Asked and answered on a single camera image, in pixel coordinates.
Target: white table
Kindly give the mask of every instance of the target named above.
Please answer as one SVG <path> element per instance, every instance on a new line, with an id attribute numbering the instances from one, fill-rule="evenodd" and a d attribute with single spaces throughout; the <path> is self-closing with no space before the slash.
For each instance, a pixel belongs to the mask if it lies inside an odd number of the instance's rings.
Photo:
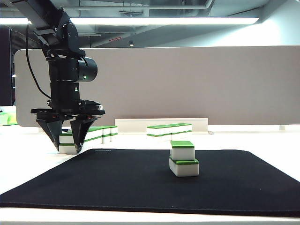
<path id="1" fill-rule="evenodd" d="M 214 132 L 197 135 L 191 141 L 197 150 L 247 150 L 300 181 L 299 131 Z M 0 194 L 27 182 L 74 157 L 58 154 L 45 133 L 38 128 L 0 127 Z M 101 148 L 169 149 L 169 142 L 151 142 L 145 135 L 118 135 Z M 0 224 L 300 224 L 300 218 L 243 217 L 195 214 L 111 212 L 0 208 Z"/>

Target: green tile top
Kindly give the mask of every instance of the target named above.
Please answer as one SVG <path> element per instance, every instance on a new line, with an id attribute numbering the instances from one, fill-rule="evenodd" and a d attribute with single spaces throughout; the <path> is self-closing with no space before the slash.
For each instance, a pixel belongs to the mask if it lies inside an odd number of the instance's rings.
<path id="1" fill-rule="evenodd" d="M 165 124 L 165 125 L 147 126 L 147 128 L 161 129 L 161 128 L 173 128 L 173 127 L 188 126 L 188 125 L 191 125 L 191 124 L 190 123 L 172 123 L 172 124 Z"/>
<path id="2" fill-rule="evenodd" d="M 195 147 L 190 141 L 171 141 L 171 145 L 174 149 L 191 149 Z"/>
<path id="3" fill-rule="evenodd" d="M 177 134 L 182 134 L 182 133 L 188 133 L 188 132 L 192 132 L 192 131 L 191 130 L 181 131 L 181 132 L 172 133 L 172 135 L 177 135 Z"/>
<path id="4" fill-rule="evenodd" d="M 96 130 L 102 130 L 102 129 L 103 129 L 102 127 L 90 127 L 89 130 L 88 130 L 88 132 L 92 132 L 92 131 L 96 131 Z M 72 134 L 71 130 L 69 130 L 69 131 L 67 131 L 65 133 L 60 134 L 60 136 L 72 136 L 72 135 L 73 134 Z"/>
<path id="5" fill-rule="evenodd" d="M 193 160 L 193 161 L 180 161 L 180 160 L 173 160 L 172 158 L 171 158 L 171 156 L 170 156 L 170 159 L 174 162 L 174 163 L 176 163 L 176 165 L 194 165 L 194 164 L 199 164 L 199 161 L 198 161 L 198 159 L 196 159 L 195 158 L 195 160 Z"/>
<path id="6" fill-rule="evenodd" d="M 147 135 L 151 136 L 151 137 L 162 137 L 162 136 L 171 135 L 171 134 L 163 134 L 163 135 L 151 135 L 151 134 L 147 134 Z"/>
<path id="7" fill-rule="evenodd" d="M 99 126 L 99 127 L 90 127 L 88 132 L 102 130 L 102 129 L 108 129 L 108 128 L 117 128 L 115 125 L 105 125 L 105 126 Z M 60 134 L 60 136 L 72 136 L 72 131 L 69 130 L 65 133 Z"/>
<path id="8" fill-rule="evenodd" d="M 100 128 L 102 129 L 107 129 L 107 128 L 117 128 L 118 126 L 115 125 L 104 125 L 104 126 L 100 126 Z"/>

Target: black cable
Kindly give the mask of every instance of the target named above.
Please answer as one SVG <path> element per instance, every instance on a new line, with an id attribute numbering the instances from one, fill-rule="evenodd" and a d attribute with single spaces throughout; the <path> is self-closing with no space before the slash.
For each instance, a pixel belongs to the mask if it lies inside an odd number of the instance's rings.
<path id="1" fill-rule="evenodd" d="M 28 33 L 29 33 L 29 24 L 27 24 L 27 27 L 26 27 L 26 59 L 27 59 L 27 64 L 28 64 L 30 73 L 31 73 L 31 75 L 32 75 L 32 78 L 33 78 L 34 82 L 36 83 L 37 89 L 38 89 L 43 95 L 45 95 L 47 98 L 51 99 L 51 97 L 50 97 L 49 95 L 47 95 L 45 92 L 42 91 L 42 89 L 40 88 L 40 86 L 39 86 L 39 84 L 38 84 L 38 81 L 37 81 L 36 77 L 35 77 L 34 74 L 33 74 L 33 71 L 32 71 L 31 65 L 30 65 L 30 61 L 29 61 L 29 55 L 28 55 Z"/>

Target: white wall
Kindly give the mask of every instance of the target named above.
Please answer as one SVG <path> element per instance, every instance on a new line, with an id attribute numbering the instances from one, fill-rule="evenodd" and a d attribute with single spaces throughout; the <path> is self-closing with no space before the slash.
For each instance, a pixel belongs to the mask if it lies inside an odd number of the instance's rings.
<path id="1" fill-rule="evenodd" d="M 300 45 L 300 3 L 288 0 L 262 23 L 234 27 L 157 47 Z"/>

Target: ceiling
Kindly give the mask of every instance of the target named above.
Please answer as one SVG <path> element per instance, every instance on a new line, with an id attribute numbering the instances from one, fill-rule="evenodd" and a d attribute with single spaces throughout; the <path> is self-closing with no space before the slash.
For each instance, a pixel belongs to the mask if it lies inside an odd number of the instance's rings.
<path id="1" fill-rule="evenodd" d="M 52 0 L 70 17 L 205 17 L 261 16 L 263 7 L 277 0 Z M 23 17 L 9 2 L 1 0 L 0 17 Z M 13 52 L 24 48 L 25 25 L 10 25 Z M 152 47 L 166 42 L 228 28 L 228 25 L 99 26 L 77 25 L 81 47 Z M 30 47 L 38 47 L 30 36 Z"/>

